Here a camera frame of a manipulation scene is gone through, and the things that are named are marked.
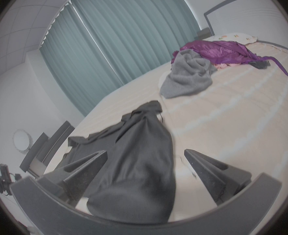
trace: floral pillow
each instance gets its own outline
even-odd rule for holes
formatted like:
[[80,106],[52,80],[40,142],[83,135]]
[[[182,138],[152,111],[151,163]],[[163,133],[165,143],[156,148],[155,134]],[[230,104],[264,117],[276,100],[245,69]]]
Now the floral pillow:
[[229,33],[225,35],[216,35],[204,39],[205,41],[234,41],[243,45],[255,43],[258,40],[258,37],[252,37],[245,33]]

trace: gray knit garment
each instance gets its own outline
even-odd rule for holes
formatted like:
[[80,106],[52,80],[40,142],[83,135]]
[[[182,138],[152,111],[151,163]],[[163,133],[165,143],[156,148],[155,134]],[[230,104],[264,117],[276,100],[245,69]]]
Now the gray knit garment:
[[180,51],[174,60],[171,73],[160,88],[165,98],[197,94],[212,84],[211,75],[217,71],[208,59],[192,49]]

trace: bed sheet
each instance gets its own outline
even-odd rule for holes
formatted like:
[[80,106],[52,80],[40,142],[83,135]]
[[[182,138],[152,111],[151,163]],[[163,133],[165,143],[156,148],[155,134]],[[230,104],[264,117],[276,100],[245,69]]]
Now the bed sheet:
[[[288,71],[288,50],[259,42],[247,47],[257,55],[274,56]],[[288,77],[273,61],[270,63],[266,70],[250,65],[218,70],[207,90],[173,99],[159,95],[159,78],[171,69],[170,63],[164,64],[105,97],[71,135],[87,137],[119,122],[122,115],[141,104],[158,100],[173,138],[175,158],[177,189],[169,221],[216,207],[184,157],[185,149],[194,149],[250,171],[252,180],[266,172],[282,181],[264,223],[288,194]],[[46,173],[54,170],[70,149],[65,141]]]

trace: teal curtain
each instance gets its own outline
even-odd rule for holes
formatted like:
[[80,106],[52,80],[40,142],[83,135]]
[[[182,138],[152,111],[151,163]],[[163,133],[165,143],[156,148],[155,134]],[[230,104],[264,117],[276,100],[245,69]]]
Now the teal curtain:
[[52,24],[40,52],[57,83],[84,116],[122,86],[70,5]]
[[169,62],[200,30],[184,0],[71,0],[40,48],[87,115],[109,93]]
[[169,62],[197,36],[184,0],[72,0],[119,79],[128,83]]

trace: curtain gap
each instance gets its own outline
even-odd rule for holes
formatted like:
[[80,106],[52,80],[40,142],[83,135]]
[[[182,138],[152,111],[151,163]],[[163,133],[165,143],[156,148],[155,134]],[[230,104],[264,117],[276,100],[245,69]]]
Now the curtain gap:
[[94,40],[93,36],[91,35],[91,33],[89,32],[89,30],[87,29],[87,27],[85,26],[83,20],[81,19],[80,15],[78,14],[77,10],[75,9],[75,7],[72,5],[72,3],[69,3],[69,5],[71,6],[71,8],[73,8],[73,10],[75,11],[76,15],[78,16],[79,20],[81,21],[81,23],[83,24],[84,28],[87,30],[89,36],[92,38],[92,40],[94,41],[94,43],[96,44],[97,48],[99,49],[100,53],[103,55],[103,57],[105,58],[106,62],[109,64],[110,68],[112,69],[112,71],[115,73],[115,75],[117,76],[118,80],[120,81],[121,85],[123,85],[123,82],[121,80],[121,78],[118,76],[118,74],[116,73],[116,71],[114,70],[114,68],[111,66],[111,64],[109,63],[108,59],[106,58],[106,56],[104,55],[104,53],[102,52],[102,50],[99,48],[98,44],[96,43],[96,41]]

